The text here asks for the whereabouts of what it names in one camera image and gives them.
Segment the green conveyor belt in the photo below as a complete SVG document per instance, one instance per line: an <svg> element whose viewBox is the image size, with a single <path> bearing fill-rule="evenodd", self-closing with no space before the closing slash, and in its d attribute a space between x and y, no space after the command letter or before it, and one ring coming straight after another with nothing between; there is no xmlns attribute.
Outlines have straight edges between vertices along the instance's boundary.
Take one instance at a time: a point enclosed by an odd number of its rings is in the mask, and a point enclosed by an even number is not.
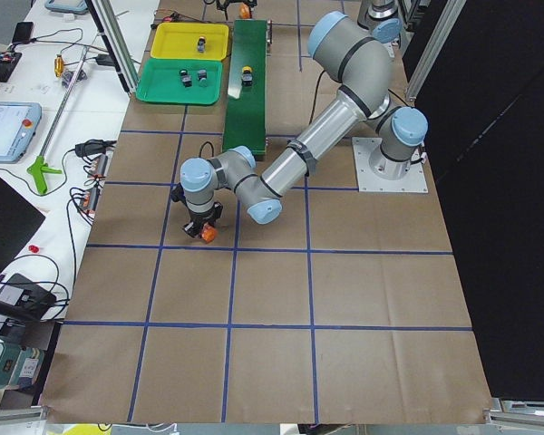
<svg viewBox="0 0 544 435"><path fill-rule="evenodd" d="M254 156L266 153L266 32L263 20L234 23L223 150L245 145ZM252 68L252 86L241 83L247 65Z"/></svg>

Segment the brown paper floor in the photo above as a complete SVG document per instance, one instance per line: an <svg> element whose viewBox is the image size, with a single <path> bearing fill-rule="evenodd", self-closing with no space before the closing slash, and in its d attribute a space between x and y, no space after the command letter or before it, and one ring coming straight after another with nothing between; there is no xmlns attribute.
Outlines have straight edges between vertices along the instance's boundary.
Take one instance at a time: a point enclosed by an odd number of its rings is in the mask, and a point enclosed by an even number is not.
<svg viewBox="0 0 544 435"><path fill-rule="evenodd" d="M307 124L321 71L306 53L312 24L358 6L259 2L257 18L276 24L258 170ZM199 0L161 7L222 19ZM170 189L204 141L220 149L226 83L211 107L131 101L44 390L51 419L481 421L489 391L428 169L428 195L359 193L346 138L277 221L259 226L220 191L212 244L180 230L188 215ZM316 113L336 87L323 79Z"/></svg>

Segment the yellow tray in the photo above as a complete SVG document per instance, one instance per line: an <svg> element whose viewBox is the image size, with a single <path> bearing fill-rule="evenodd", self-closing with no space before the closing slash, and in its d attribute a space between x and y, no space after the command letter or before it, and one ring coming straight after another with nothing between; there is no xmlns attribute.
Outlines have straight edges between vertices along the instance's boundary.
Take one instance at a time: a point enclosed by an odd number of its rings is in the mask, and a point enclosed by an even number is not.
<svg viewBox="0 0 544 435"><path fill-rule="evenodd" d="M151 57L221 61L228 55L228 35L225 24L162 23L153 40ZM206 38L204 53L198 52L200 36Z"/></svg>

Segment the black monitor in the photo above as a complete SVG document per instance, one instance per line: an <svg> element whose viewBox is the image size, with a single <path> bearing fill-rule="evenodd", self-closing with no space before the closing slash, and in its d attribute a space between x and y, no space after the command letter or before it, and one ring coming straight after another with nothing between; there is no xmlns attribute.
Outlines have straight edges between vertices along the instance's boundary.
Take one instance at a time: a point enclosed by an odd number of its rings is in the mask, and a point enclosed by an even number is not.
<svg viewBox="0 0 544 435"><path fill-rule="evenodd" d="M0 273L43 221L43 214L0 178Z"/></svg>

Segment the green handle tool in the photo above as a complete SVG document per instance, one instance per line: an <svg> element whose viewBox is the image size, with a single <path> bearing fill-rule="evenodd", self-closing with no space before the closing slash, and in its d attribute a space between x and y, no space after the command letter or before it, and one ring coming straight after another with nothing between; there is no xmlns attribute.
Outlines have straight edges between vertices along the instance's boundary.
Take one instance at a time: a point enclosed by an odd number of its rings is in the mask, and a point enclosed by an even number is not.
<svg viewBox="0 0 544 435"><path fill-rule="evenodd" d="M73 77L69 81L69 85L66 88L66 92L64 93L63 100L61 101L61 105L58 107L58 111L56 112L56 115L54 116L53 124L51 125L51 129L48 131L48 134L46 135L46 139L44 140L44 145L41 148L40 152L38 153L38 156L36 156L36 160L32 165L28 167L26 172L28 172L30 175L33 176L34 184L36 186L36 190L38 191L39 195L45 195L48 191L48 186L46 184L46 180L44 179L44 174L62 174L63 171L60 169L54 169L50 168L48 166L48 163L46 163L44 159L44 154L46 154L46 150L48 149L48 146L51 143L51 139L53 138L54 131L56 130L56 126L58 125L58 121L61 119L61 116L63 115L64 106L66 105L66 102L69 99L69 95L71 94L71 91L73 90L74 84L79 79L79 74L81 74L81 69L83 68L84 59L87 56L87 52L89 51L88 46L83 47L83 53L81 54L81 60L79 61L79 65L77 66L76 70L73 73Z"/></svg>

